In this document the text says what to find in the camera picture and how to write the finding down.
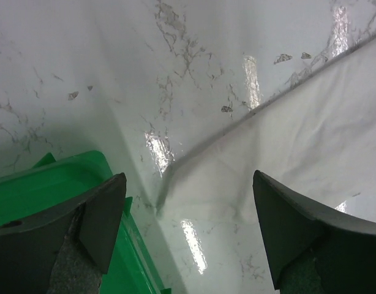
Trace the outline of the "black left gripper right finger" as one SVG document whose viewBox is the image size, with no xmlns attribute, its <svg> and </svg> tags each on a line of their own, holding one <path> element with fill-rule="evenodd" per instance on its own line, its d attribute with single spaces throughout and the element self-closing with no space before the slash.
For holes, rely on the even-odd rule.
<svg viewBox="0 0 376 294">
<path fill-rule="evenodd" d="M 274 289 L 376 293 L 376 223 L 301 195 L 257 170 L 253 192 Z"/>
</svg>

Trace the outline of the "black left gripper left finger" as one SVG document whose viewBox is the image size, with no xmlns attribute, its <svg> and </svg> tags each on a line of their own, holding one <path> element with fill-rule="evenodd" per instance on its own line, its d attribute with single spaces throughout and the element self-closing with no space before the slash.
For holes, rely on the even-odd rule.
<svg viewBox="0 0 376 294">
<path fill-rule="evenodd" d="M 98 293 L 126 199 L 126 176 L 0 226 L 0 293 Z"/>
</svg>

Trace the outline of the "white t shirt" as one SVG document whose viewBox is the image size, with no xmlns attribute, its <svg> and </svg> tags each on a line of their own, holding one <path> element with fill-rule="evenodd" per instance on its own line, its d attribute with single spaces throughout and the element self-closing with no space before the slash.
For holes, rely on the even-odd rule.
<svg viewBox="0 0 376 294">
<path fill-rule="evenodd" d="M 376 197 L 376 38 L 171 167 L 157 215 L 253 224 L 256 170 L 332 207 Z"/>
</svg>

